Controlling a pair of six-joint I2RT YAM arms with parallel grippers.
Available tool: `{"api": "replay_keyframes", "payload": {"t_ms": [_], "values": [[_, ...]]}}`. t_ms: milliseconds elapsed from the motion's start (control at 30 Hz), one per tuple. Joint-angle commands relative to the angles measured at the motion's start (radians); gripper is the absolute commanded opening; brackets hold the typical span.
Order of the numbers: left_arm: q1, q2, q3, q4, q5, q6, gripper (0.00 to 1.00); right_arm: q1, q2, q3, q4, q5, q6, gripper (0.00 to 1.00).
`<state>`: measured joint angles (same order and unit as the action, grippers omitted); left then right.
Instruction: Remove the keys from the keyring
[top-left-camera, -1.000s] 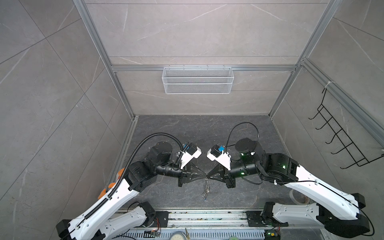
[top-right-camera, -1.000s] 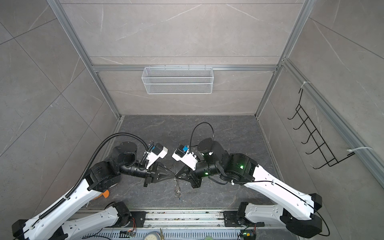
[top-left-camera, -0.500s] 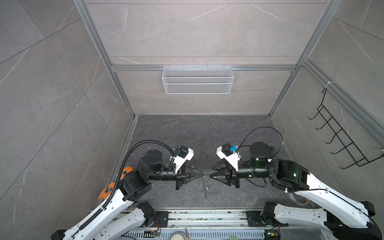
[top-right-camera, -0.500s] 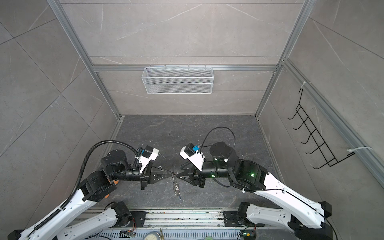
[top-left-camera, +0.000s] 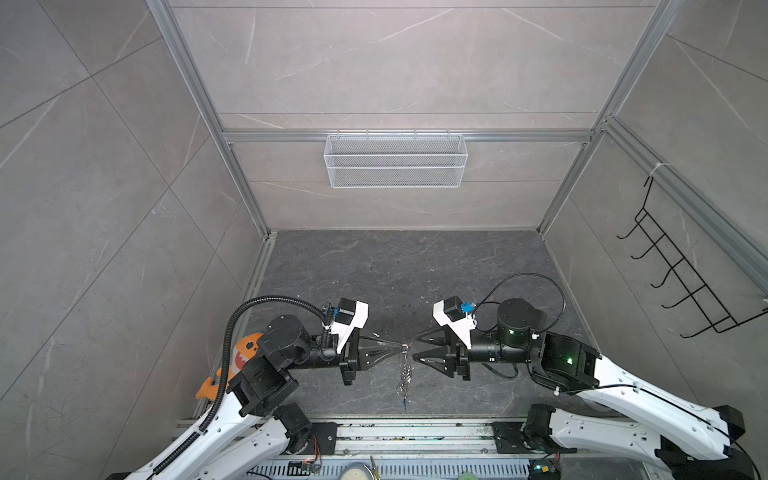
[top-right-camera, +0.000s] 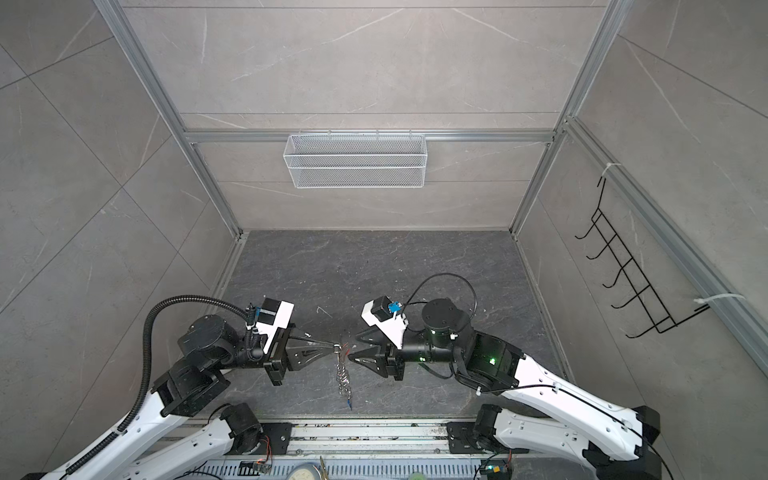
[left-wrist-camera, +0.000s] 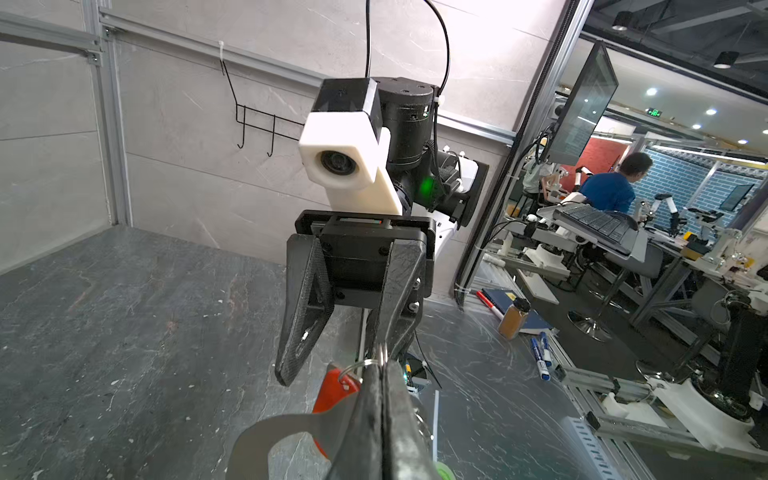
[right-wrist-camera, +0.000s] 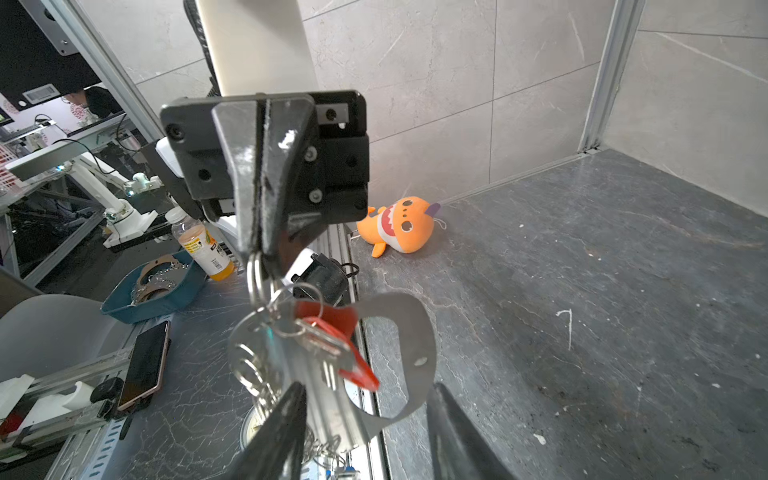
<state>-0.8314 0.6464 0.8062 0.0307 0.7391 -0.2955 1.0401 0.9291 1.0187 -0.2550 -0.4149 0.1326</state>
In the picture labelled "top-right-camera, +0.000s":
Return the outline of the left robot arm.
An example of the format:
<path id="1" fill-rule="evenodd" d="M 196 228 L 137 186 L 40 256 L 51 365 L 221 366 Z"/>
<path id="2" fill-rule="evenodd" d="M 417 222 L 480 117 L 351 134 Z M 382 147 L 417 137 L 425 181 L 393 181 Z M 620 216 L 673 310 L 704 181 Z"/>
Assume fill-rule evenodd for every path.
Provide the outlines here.
<path id="1" fill-rule="evenodd" d="M 75 457 L 52 471 L 34 472 L 32 478 L 170 479 L 213 457 L 256 450 L 266 435 L 252 409 L 241 403 L 224 407 L 194 434 L 146 453 L 228 389 L 225 371 L 263 369 L 279 386 L 286 372 L 333 353 L 335 344 L 311 338 L 289 319 L 288 314 L 268 323 L 249 318 L 245 332 L 239 333 L 218 315 L 200 317 L 178 341 L 181 358 L 153 379 L 155 318 L 149 316 L 142 337 L 142 381 L 129 412 Z"/>

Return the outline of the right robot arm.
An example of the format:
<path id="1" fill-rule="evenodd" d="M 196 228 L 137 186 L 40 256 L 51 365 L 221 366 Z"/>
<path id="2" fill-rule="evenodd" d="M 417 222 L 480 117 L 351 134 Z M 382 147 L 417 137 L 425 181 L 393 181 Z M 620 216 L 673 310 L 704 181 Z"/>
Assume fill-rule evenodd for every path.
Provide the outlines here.
<path id="1" fill-rule="evenodd" d="M 406 307 L 382 296 L 361 313 L 368 349 L 350 361 L 383 378 L 403 379 L 409 363 L 444 363 L 451 378 L 476 395 L 496 395 L 539 412 L 534 418 L 499 405 L 482 405 L 466 438 L 480 450 L 535 451 L 576 462 L 599 479 L 660 479 L 665 463 L 654 448 L 660 415 L 622 407 L 564 380 L 509 342 L 475 330 L 469 313 L 448 298 L 427 302 L 420 331 Z"/>

